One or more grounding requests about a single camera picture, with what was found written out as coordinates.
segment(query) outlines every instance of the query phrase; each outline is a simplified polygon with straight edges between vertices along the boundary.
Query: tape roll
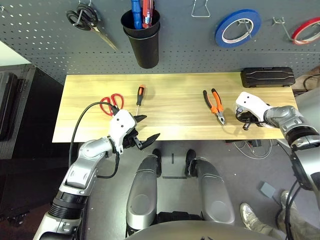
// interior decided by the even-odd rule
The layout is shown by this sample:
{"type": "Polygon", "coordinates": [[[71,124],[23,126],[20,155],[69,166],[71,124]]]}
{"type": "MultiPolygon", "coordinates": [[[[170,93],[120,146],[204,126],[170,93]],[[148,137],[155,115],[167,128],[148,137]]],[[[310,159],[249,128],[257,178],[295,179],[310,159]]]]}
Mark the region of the tape roll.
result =
{"type": "Polygon", "coordinates": [[[310,27],[311,25],[314,24],[320,24],[320,16],[319,17],[315,17],[312,18],[308,21],[306,21],[305,23],[303,23],[300,27],[298,27],[294,33],[292,34],[292,41],[294,44],[296,45],[304,45],[304,44],[309,44],[312,43],[318,39],[320,39],[320,32],[316,33],[315,35],[307,38],[307,39],[303,39],[303,40],[297,40],[299,34],[301,34],[306,28],[310,27]]]}
{"type": "Polygon", "coordinates": [[[235,39],[226,39],[224,34],[226,30],[239,20],[248,21],[251,25],[249,32],[251,37],[257,34],[261,27],[261,18],[257,11],[253,9],[241,9],[227,16],[215,31],[215,41],[218,46],[223,48],[234,48],[248,42],[251,38],[248,32],[235,39]]]}

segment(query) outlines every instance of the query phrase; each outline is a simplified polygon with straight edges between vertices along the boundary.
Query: black cabinet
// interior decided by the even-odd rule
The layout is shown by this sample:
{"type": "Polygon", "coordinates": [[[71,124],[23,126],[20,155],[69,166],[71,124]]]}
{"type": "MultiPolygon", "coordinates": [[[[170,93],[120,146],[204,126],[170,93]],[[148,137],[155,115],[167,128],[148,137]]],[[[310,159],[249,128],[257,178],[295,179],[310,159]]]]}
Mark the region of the black cabinet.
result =
{"type": "Polygon", "coordinates": [[[49,203],[68,170],[68,143],[52,143],[63,85],[32,64],[0,67],[16,76],[0,140],[0,218],[49,203]]]}

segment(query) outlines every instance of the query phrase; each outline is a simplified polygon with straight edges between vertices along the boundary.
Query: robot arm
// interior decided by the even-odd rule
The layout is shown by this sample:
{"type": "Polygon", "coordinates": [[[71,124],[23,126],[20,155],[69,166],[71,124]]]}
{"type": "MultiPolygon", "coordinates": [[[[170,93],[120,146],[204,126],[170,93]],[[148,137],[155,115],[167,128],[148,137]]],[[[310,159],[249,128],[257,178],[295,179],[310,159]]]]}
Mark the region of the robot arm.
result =
{"type": "Polygon", "coordinates": [[[98,163],[117,154],[115,171],[118,168],[119,156],[124,148],[135,144],[140,150],[151,145],[160,134],[155,134],[145,142],[137,138],[135,127],[147,116],[132,116],[127,110],[119,110],[110,121],[107,137],[90,140],[79,149],[77,160],[67,171],[50,210],[45,213],[33,240],[73,239],[82,220],[87,199],[90,196],[98,176],[98,163]]]}
{"type": "Polygon", "coordinates": [[[317,130],[293,106],[272,107],[247,92],[242,92],[236,100],[236,118],[245,123],[245,130],[250,124],[281,130],[292,151],[290,160],[294,175],[302,188],[314,191],[320,209],[320,135],[317,130]]]}

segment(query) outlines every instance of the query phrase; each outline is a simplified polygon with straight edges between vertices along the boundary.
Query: red-handled scissors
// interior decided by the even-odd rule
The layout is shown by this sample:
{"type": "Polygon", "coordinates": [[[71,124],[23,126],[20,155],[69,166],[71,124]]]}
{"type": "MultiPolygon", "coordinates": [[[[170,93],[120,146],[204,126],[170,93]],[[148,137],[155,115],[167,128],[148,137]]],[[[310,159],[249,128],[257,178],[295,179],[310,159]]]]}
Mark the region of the red-handled scissors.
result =
{"type": "MultiPolygon", "coordinates": [[[[124,100],[124,96],[122,96],[121,94],[119,94],[119,93],[114,93],[114,94],[111,95],[111,97],[106,96],[106,97],[102,98],[102,99],[100,100],[100,102],[107,102],[107,103],[110,103],[110,104],[112,104],[112,105],[115,105],[118,109],[122,109],[122,108],[124,107],[125,100],[124,100]],[[116,97],[121,98],[121,107],[120,107],[120,105],[117,103],[116,97]]],[[[109,115],[109,116],[112,116],[112,115],[113,115],[112,109],[111,109],[110,106],[108,106],[108,107],[109,107],[109,112],[107,112],[107,111],[105,110],[104,106],[103,106],[102,104],[100,104],[101,110],[102,110],[105,114],[107,114],[107,115],[109,115]]]]}

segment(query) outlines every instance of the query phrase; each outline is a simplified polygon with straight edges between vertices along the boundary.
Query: wooden tabletop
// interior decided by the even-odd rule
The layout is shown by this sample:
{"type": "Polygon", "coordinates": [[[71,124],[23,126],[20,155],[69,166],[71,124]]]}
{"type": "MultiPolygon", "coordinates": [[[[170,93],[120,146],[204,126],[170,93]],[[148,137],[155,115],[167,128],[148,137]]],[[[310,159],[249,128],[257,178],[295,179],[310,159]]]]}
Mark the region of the wooden tabletop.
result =
{"type": "MultiPolygon", "coordinates": [[[[248,131],[235,118],[235,102],[245,91],[260,97],[271,106],[297,107],[291,87],[244,88],[239,72],[68,75],[66,77],[52,142],[70,142],[83,110],[103,97],[119,93],[124,109],[136,114],[139,85],[146,90],[139,114],[147,118],[138,123],[138,138],[143,141],[161,133],[158,140],[241,140],[283,138],[279,129],[252,125],[248,131]],[[226,125],[205,104],[203,90],[215,88],[224,107],[226,125]]],[[[209,94],[212,103],[215,100],[209,94]]],[[[93,106],[84,115],[75,142],[107,136],[111,117],[93,106]]]]}

